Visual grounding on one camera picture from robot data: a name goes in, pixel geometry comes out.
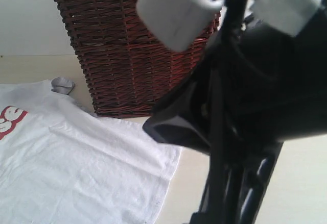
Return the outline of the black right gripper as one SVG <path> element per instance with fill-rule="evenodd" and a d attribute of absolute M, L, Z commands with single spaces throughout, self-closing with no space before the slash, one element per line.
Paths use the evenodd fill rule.
<path fill-rule="evenodd" d="M 225 0 L 224 125 L 239 140 L 326 133 L 326 0 Z"/>

